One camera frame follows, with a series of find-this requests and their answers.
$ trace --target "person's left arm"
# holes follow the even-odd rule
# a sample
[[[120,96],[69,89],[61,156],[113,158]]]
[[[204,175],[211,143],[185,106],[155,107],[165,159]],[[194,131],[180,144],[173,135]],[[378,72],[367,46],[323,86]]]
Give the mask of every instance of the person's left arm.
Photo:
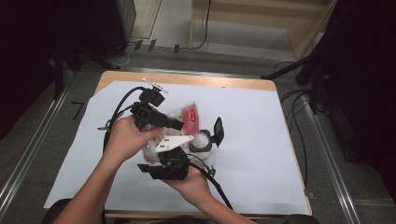
[[[54,223],[100,223],[108,193],[120,166],[161,131],[153,129],[139,132],[132,116],[116,121],[102,159]]]

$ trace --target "white paper sheet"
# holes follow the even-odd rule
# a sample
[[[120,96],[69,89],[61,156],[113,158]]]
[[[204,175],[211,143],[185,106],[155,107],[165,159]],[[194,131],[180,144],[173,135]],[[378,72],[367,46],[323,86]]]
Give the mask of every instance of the white paper sheet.
[[[104,132],[97,130],[111,118],[120,99],[137,82],[113,82],[94,95],[80,123],[54,186],[44,205],[49,208],[62,198],[72,198],[102,156]],[[201,129],[213,132],[221,117],[225,137],[213,146],[208,165],[217,172],[233,208],[243,214],[309,214],[300,172],[275,91],[162,84],[169,90],[159,111],[168,113],[191,101],[198,105]],[[132,94],[124,107],[137,101]],[[145,163],[137,154],[117,173],[106,202],[108,210],[199,212],[160,180],[153,180],[137,167]],[[221,202],[217,191],[211,191]]]

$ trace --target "hand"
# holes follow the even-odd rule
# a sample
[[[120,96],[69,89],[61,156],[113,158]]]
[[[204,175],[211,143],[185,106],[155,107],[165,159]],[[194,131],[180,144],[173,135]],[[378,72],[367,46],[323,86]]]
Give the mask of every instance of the hand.
[[[183,198],[196,207],[201,207],[213,199],[207,179],[192,166],[184,180],[163,180],[164,183],[177,190]]]
[[[117,165],[130,159],[148,140],[163,132],[163,128],[154,128],[141,133],[134,121],[134,116],[116,120],[111,129],[104,157],[110,158]]]

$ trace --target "person's right arm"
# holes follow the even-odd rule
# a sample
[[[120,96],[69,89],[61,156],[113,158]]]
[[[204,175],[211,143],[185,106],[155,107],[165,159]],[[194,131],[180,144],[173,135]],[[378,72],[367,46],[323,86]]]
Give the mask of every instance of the person's right arm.
[[[189,173],[184,180],[163,180],[163,182],[177,190],[187,202],[219,224],[255,223],[214,198],[210,192],[206,177],[193,167],[189,168]]]

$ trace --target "red label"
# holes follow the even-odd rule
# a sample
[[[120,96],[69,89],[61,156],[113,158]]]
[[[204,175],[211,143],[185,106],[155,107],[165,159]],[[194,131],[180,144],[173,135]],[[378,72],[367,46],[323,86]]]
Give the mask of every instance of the red label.
[[[191,121],[195,121],[195,111],[191,111]]]

